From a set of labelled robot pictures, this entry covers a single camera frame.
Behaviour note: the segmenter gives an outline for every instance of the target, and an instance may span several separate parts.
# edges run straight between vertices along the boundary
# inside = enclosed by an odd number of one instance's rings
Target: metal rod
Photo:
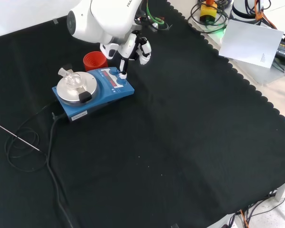
[[[20,139],[21,141],[23,141],[24,143],[26,143],[26,144],[29,145],[30,147],[34,148],[35,150],[40,151],[38,148],[36,148],[35,146],[29,144],[27,141],[21,139],[20,137],[18,137],[18,136],[15,135],[14,133],[12,133],[12,132],[10,132],[9,130],[7,130],[7,129],[5,129],[4,127],[2,127],[1,125],[0,125],[0,128],[3,129],[3,130],[5,130],[5,131],[8,132],[9,134],[15,136],[17,139]]]

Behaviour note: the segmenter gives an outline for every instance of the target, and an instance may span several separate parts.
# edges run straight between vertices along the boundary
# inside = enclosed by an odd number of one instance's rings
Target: orange cable
[[[246,227],[249,228],[249,225],[248,225],[248,223],[247,223],[247,221],[246,221],[246,219],[245,219],[245,216],[244,216],[242,210],[241,210],[241,214],[242,214],[243,220],[244,220],[244,222],[245,222],[245,224],[246,224]]]
[[[263,12],[257,11],[257,4],[256,3],[257,3],[257,0],[255,0],[256,19],[260,20],[260,19],[264,18],[269,24],[271,24],[275,29],[277,29],[276,26],[265,16],[265,14]]]

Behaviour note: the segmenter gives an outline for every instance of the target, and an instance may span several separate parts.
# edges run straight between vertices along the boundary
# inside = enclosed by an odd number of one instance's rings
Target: black fabric
[[[152,59],[129,64],[134,95],[57,126],[53,167],[83,228],[205,228],[285,183],[285,118],[165,0],[157,4],[152,13],[173,26],[143,30]],[[58,21],[0,37],[8,129],[54,99],[61,66],[84,70],[84,55],[99,49]],[[42,148],[54,108],[31,122]],[[6,136],[0,130],[0,227],[61,227],[47,171],[10,167]]]

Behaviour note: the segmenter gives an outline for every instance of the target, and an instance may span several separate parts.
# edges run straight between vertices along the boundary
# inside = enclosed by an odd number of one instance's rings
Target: yellow device
[[[218,7],[218,5],[213,0],[207,0],[203,3],[211,5],[215,8]],[[217,15],[217,10],[215,8],[202,4],[200,8],[199,20],[204,22],[215,22],[215,17]]]

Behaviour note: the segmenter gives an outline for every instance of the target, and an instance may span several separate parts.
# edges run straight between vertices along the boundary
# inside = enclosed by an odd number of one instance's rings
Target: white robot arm
[[[146,64],[151,45],[139,37],[141,26],[134,17],[142,0],[81,0],[67,16],[70,34],[80,40],[100,43],[100,50],[112,59],[118,51],[122,56],[120,78],[126,79],[129,60]]]

